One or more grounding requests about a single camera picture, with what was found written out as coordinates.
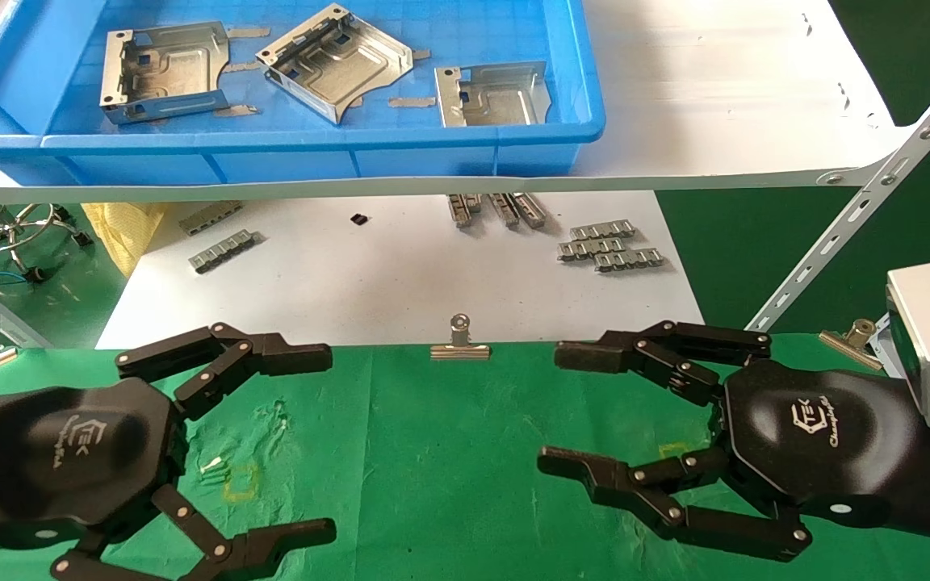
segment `green cloth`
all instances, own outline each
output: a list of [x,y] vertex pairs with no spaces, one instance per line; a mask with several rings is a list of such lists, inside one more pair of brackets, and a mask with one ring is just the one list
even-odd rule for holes
[[[856,368],[811,335],[778,336],[774,353],[793,367]],[[110,385],[114,356],[22,353],[0,368],[0,394]],[[536,470],[540,445],[631,463],[697,449],[707,419],[632,374],[558,370],[547,343],[495,345],[486,363],[432,362],[417,345],[346,347],[332,371],[252,379],[192,425],[178,489],[225,536],[335,519],[335,543],[288,555],[283,580],[930,578],[930,538],[807,518],[811,548],[789,565],[764,562],[661,541],[627,512],[591,505],[579,483]],[[749,512],[723,485],[682,500]],[[0,579],[48,579],[65,549],[0,551]],[[172,579],[197,558],[163,518],[106,556]]]

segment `logo on robotic hand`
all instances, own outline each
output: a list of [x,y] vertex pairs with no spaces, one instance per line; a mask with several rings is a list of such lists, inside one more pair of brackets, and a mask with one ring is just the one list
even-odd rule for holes
[[63,466],[63,456],[66,455],[67,448],[74,449],[74,456],[88,456],[89,452],[91,452],[89,446],[97,445],[100,441],[103,441],[103,433],[107,429],[106,422],[86,420],[86,422],[81,422],[80,424],[75,423],[80,419],[81,415],[74,413],[74,415],[68,418],[66,423],[63,424],[63,429],[60,430],[56,445],[53,446],[53,470]]
[[827,442],[831,448],[838,448],[838,418],[835,416],[835,406],[827,401],[827,396],[820,396],[819,405],[801,398],[798,403],[791,404],[791,423],[808,434],[816,434],[830,426],[831,436],[827,438]]

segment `wire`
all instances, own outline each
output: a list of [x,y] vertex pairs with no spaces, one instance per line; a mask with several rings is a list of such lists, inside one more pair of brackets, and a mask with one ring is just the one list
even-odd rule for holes
[[3,286],[3,284],[21,284],[21,283],[27,283],[27,279],[26,279],[26,278],[23,278],[23,276],[18,275],[18,274],[16,274],[15,272],[5,272],[5,271],[3,271],[3,272],[0,272],[0,276],[8,276],[8,277],[10,277],[10,278],[14,278],[14,279],[15,279],[15,280],[12,281],[12,282],[0,282],[0,286]]

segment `small metal part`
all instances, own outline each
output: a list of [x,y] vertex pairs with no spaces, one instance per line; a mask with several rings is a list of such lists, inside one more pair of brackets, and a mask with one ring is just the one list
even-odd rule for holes
[[514,228],[519,225],[519,211],[512,203],[512,196],[508,194],[489,194],[490,203],[494,206],[497,216],[505,222],[506,227]]
[[539,203],[536,203],[536,199],[533,198],[532,195],[527,194],[525,191],[520,191],[516,192],[516,194],[512,194],[512,200],[516,203],[516,210],[519,211],[519,216],[526,222],[529,228],[543,228],[543,224],[547,220],[547,214],[540,208]]
[[569,228],[569,236],[573,240],[597,240],[599,238],[630,238],[636,234],[636,228],[630,220],[614,220],[591,224],[589,227]]
[[483,210],[482,194],[465,194],[465,207],[473,214],[479,214]]
[[228,218],[230,215],[242,209],[243,202],[214,202],[203,210],[199,210],[199,212],[187,218],[182,218],[178,221],[178,226],[183,229],[186,236],[193,236],[204,231],[204,229],[210,228],[214,224],[218,224],[221,220]]
[[99,107],[115,125],[224,109],[228,64],[221,22],[107,33]]
[[425,109],[436,106],[436,97],[390,97],[390,107],[405,109]]
[[444,127],[535,125],[551,95],[543,61],[438,67],[436,96]]
[[270,26],[228,29],[229,38],[263,38],[265,36],[270,36]]
[[558,245],[558,260],[584,261],[587,258],[594,258],[595,254],[622,253],[624,250],[626,250],[626,245],[618,238],[562,242]]
[[411,48],[329,4],[264,47],[265,77],[338,125],[359,96],[391,85],[414,66]]
[[623,250],[622,253],[595,254],[594,269],[597,272],[612,272],[648,267],[660,267],[662,257],[656,248]]
[[838,335],[831,331],[820,332],[820,341],[831,349],[838,350],[839,353],[849,357],[860,365],[869,367],[874,371],[882,368],[882,362],[877,357],[871,356],[866,352],[867,340],[874,334],[876,328],[874,321],[868,319],[857,319],[853,321],[852,328],[845,335]]
[[260,232],[239,231],[235,236],[229,236],[214,246],[207,248],[195,257],[189,258],[189,264],[199,274],[213,270],[221,262],[232,260],[236,254],[243,253],[249,248],[261,244],[265,240]]
[[455,222],[455,227],[465,228],[472,224],[472,213],[468,210],[465,203],[465,196],[461,194],[447,195],[447,206],[450,208],[450,217]]
[[429,359],[433,360],[488,360],[490,345],[473,345],[469,342],[469,319],[465,313],[450,318],[450,345],[429,347]]
[[231,107],[214,111],[214,117],[243,117],[243,115],[256,115],[261,113],[257,107],[251,104],[233,104]]

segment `robotic hand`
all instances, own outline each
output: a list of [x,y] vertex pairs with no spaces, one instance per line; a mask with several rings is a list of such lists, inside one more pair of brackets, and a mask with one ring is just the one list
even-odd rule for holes
[[[60,581],[162,581],[100,562],[158,514],[203,551],[186,581],[270,577],[285,553],[331,543],[317,519],[225,538],[181,494],[186,420],[198,420],[255,373],[332,367],[327,345],[290,346],[276,333],[247,335],[214,324],[121,353],[121,380],[78,390],[48,387],[0,396],[0,548],[33,549],[80,538],[52,564]],[[206,365],[174,393],[151,382]]]
[[[564,369],[644,378],[712,405],[712,446],[630,466],[545,448],[538,468],[576,479],[592,503],[630,511],[663,538],[789,562],[812,542],[801,515],[930,537],[930,428],[907,380],[801,371],[763,333],[662,321],[594,343],[561,342]],[[741,367],[723,383],[701,359]],[[722,479],[765,518],[684,507],[671,495]]]

